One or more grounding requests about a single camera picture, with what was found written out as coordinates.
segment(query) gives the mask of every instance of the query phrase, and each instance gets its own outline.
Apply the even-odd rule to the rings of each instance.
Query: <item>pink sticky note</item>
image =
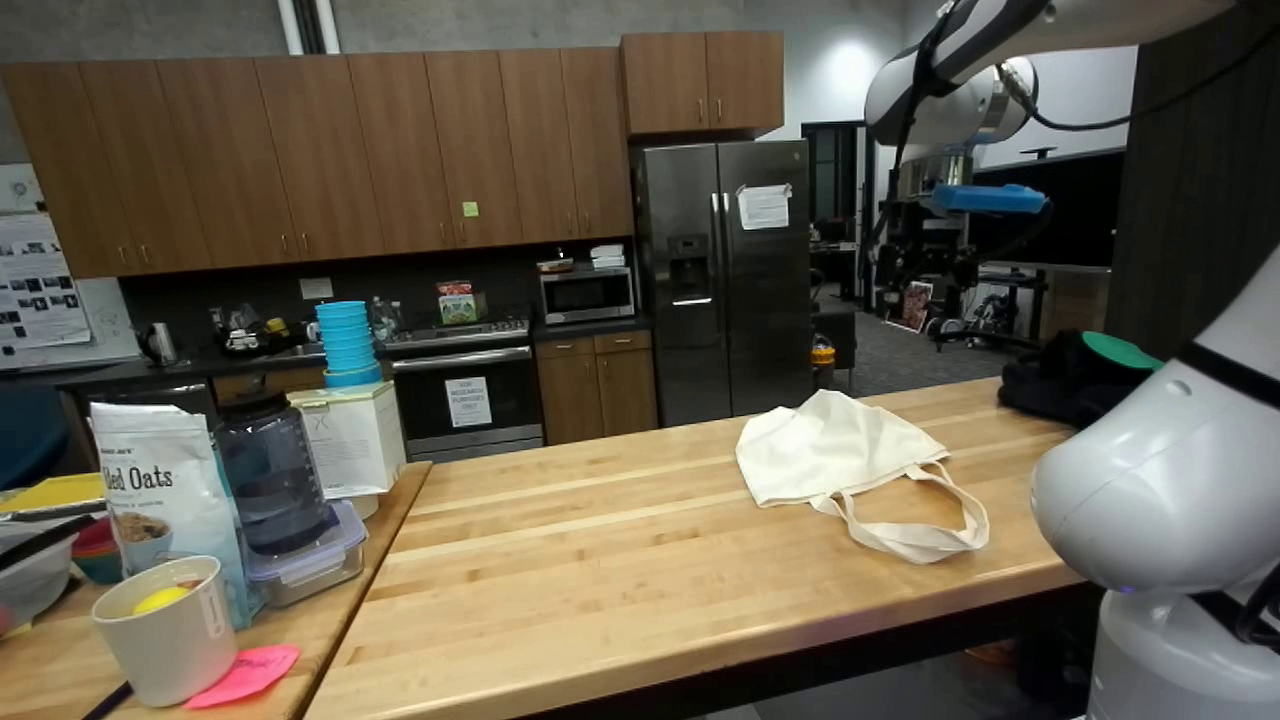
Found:
[[[236,657],[236,665],[215,683],[194,694],[187,700],[187,709],[215,709],[215,704],[236,704],[236,700],[261,698],[280,678],[287,678],[292,665],[294,665],[294,648],[287,648],[287,643],[246,648]]]

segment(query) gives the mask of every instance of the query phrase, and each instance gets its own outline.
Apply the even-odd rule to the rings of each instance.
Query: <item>floor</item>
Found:
[[[857,312],[857,370],[831,384],[849,397],[928,390],[977,377],[999,377],[1007,355],[968,346],[928,346],[923,338]],[[819,683],[793,698],[712,714],[706,720],[1049,720],[1007,668],[972,657],[930,657],[873,678]]]

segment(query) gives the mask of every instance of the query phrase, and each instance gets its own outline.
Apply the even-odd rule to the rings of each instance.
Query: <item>backsplash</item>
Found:
[[[179,355],[215,355],[210,308],[231,312],[251,304],[257,317],[312,319],[312,304],[300,299],[302,276],[328,276],[336,299],[401,299],[405,329],[436,325],[436,286],[470,281],[485,291],[487,319],[536,317],[536,260],[554,256],[554,243],[540,248],[485,248],[485,253],[431,253],[391,260],[336,260],[336,266],[287,266],[243,274],[187,274],[187,276],[133,276],[120,281],[134,329],[166,325]]]

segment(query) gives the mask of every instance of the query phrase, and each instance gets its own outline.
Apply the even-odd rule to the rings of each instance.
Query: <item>stainless steel refrigerator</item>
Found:
[[[665,423],[802,402],[809,150],[639,150],[635,210]]]

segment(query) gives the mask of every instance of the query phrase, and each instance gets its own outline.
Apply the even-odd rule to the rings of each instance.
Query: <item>microwave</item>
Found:
[[[632,267],[568,267],[540,276],[545,325],[635,317]]]

